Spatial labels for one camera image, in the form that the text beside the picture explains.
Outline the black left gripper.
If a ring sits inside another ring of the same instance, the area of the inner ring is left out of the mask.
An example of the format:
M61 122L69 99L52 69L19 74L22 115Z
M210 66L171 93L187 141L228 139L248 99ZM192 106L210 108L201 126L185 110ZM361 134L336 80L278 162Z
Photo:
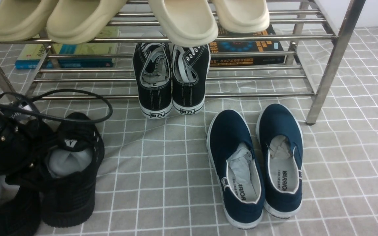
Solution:
M52 135L52 128L42 119L0 108L0 175L32 164L37 149Z

